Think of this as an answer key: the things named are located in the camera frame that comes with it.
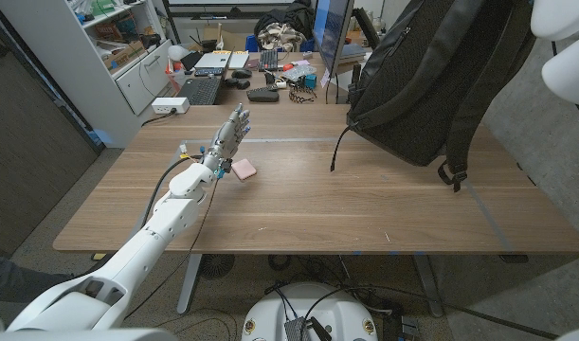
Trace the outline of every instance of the table leg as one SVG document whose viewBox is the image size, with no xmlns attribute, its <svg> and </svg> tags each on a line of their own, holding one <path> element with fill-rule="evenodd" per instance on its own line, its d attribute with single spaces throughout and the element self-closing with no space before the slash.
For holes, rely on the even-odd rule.
<svg viewBox="0 0 579 341">
<path fill-rule="evenodd" d="M 190 308 L 190 301 L 196 286 L 196 277 L 198 276 L 198 268 L 201 265 L 201 254 L 190 254 L 188 256 L 188 268 L 186 268 L 186 275 L 184 276 L 184 285 L 182 285 L 182 292 L 179 294 L 177 301 L 177 312 L 180 314 L 186 313 Z"/>
<path fill-rule="evenodd" d="M 441 300 L 439 292 L 437 291 L 437 283 L 434 280 L 434 274 L 432 273 L 428 256 L 416 255 L 413 256 L 413 259 L 415 260 L 415 267 L 420 275 L 424 294 L 430 298 Z M 434 317 L 441 317 L 444 315 L 443 306 L 437 302 L 428 301 L 428 308 Z"/>
</svg>

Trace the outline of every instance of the white shelf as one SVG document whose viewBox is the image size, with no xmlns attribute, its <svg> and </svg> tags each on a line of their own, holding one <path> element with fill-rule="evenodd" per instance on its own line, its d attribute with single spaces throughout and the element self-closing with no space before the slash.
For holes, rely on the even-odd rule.
<svg viewBox="0 0 579 341">
<path fill-rule="evenodd" d="M 119 6 L 115 6 L 115 10 L 111 11 L 111 12 L 106 12 L 100 15 L 96 15 L 95 19 L 85 22 L 84 24 L 82 24 L 82 28 L 88 28 L 91 27 L 95 24 L 99 24 L 101 22 L 104 22 L 106 20 L 108 20 L 109 18 L 112 18 L 116 15 L 122 14 L 125 11 L 134 8 L 135 6 L 141 5 L 143 3 L 145 3 L 146 0 L 139 0 L 136 1 L 135 3 L 131 4 L 131 5 L 119 5 Z"/>
<path fill-rule="evenodd" d="M 110 76 L 112 77 L 113 80 L 116 80 L 118 77 L 122 76 L 125 72 L 127 72 L 127 70 L 132 68 L 135 64 L 141 62 L 141 60 L 146 58 L 146 56 L 148 56 L 150 53 L 153 53 L 155 50 L 156 50 L 156 45 L 150 46 L 148 48 L 148 53 L 144 53 L 144 54 L 139 55 L 139 58 L 135 58 L 134 60 L 130 61 L 128 64 L 122 66 L 117 72 L 113 73 Z"/>
</svg>

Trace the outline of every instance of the white power adapter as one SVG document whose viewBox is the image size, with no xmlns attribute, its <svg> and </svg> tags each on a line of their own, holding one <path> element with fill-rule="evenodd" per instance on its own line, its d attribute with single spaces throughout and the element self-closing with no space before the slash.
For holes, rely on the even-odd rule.
<svg viewBox="0 0 579 341">
<path fill-rule="evenodd" d="M 172 109 L 175 109 L 177 114 L 183 114 L 190 108 L 187 98 L 157 98 L 152 106 L 156 114 L 168 114 Z"/>
</svg>

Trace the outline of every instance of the wooden table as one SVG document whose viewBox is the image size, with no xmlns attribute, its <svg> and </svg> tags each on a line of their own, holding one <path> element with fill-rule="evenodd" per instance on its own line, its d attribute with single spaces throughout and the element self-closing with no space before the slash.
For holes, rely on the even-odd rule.
<svg viewBox="0 0 579 341">
<path fill-rule="evenodd" d="M 260 58 L 261 53 L 255 52 L 249 54 L 249 60 L 255 60 Z M 301 52 L 279 52 L 279 66 L 283 66 L 286 63 L 296 62 L 303 60 Z M 311 66 L 317 69 L 315 73 L 317 75 L 317 87 L 315 88 L 315 94 L 317 97 L 312 102 L 306 102 L 304 104 L 297 104 L 294 103 L 289 99 L 289 89 L 279 89 L 279 101 L 276 102 L 277 104 L 296 104 L 296 105 L 311 105 L 311 104 L 325 104 L 325 92 L 326 87 L 322 87 L 320 85 L 320 80 L 325 73 L 325 65 L 323 64 L 322 59 L 318 53 L 313 53 L 313 58 L 308 60 Z M 347 71 L 348 69 L 352 69 L 351 66 L 343 66 L 342 72 Z M 228 70 L 226 73 L 226 78 L 229 79 L 232 77 L 232 72 L 234 70 Z M 261 102 L 251 102 L 247 98 L 246 91 L 250 89 L 257 89 L 266 86 L 266 79 L 263 72 L 259 72 L 257 69 L 251 69 L 252 76 L 249 80 L 251 85 L 245 90 L 238 90 L 236 88 L 225 88 L 223 87 L 220 89 L 220 94 L 218 96 L 218 101 L 220 103 L 234 103 L 234 102 L 242 102 L 242 103 L 249 103 L 249 105 L 269 105 L 270 103 L 261 103 Z M 335 85 L 330 84 L 329 88 L 329 103 L 335 103 Z M 303 94 L 304 98 L 310 98 L 311 96 L 308 94 Z"/>
<path fill-rule="evenodd" d="M 68 252 L 118 250 L 139 228 L 178 145 L 186 140 L 197 153 L 235 105 L 193 106 L 185 115 L 143 128 L 53 246 Z M 352 132 L 329 172 L 348 105 L 245 108 L 251 110 L 252 131 L 234 159 L 249 159 L 258 173 L 244 182 L 227 174 L 218 183 L 189 257 L 180 314 L 189 307 L 201 256 L 208 253 L 411 254 L 425 293 L 435 299 L 427 255 L 579 253 L 579 234 L 482 126 L 472 143 L 469 178 L 454 193 L 437 175 L 441 159 L 427 168 L 410 166 Z M 194 226 L 203 223 L 204 212 Z M 168 251 L 185 254 L 197 230 L 179 236 Z M 436 303 L 430 311 L 443 315 Z"/>
</svg>

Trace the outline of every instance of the small pink object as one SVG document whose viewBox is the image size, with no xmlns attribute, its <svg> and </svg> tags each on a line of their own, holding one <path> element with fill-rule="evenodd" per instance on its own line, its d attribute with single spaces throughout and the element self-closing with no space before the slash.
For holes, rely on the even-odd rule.
<svg viewBox="0 0 579 341">
<path fill-rule="evenodd" d="M 235 162 L 232 164 L 232 170 L 239 177 L 239 180 L 244 180 L 249 176 L 255 175 L 257 172 L 247 159 Z"/>
</svg>

